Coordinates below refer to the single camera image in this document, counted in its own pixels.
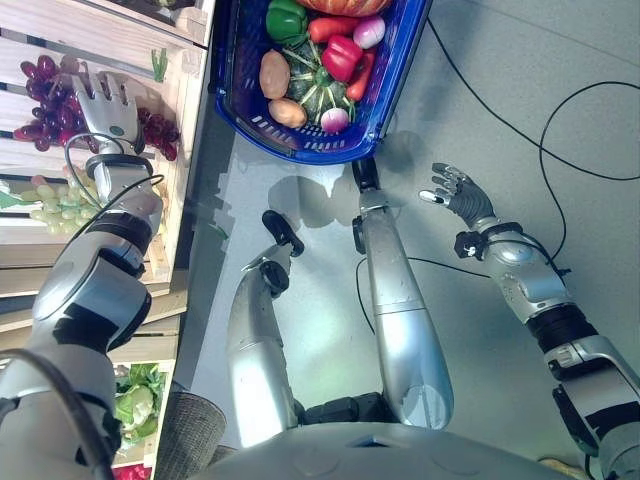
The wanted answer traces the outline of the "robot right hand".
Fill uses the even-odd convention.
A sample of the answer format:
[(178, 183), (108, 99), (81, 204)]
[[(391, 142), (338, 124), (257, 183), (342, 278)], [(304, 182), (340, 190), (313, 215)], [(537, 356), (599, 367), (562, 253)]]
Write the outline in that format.
[(495, 217), (488, 195), (466, 173), (440, 162), (432, 164), (432, 172), (436, 188), (421, 190), (422, 201), (448, 209), (470, 228), (480, 220)]

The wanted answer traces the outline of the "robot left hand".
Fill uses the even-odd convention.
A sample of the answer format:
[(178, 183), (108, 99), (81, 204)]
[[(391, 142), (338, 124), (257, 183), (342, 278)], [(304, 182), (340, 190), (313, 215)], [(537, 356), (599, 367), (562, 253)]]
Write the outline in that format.
[(88, 131), (100, 154), (139, 154), (145, 148), (138, 108), (126, 86), (110, 72), (71, 77)]

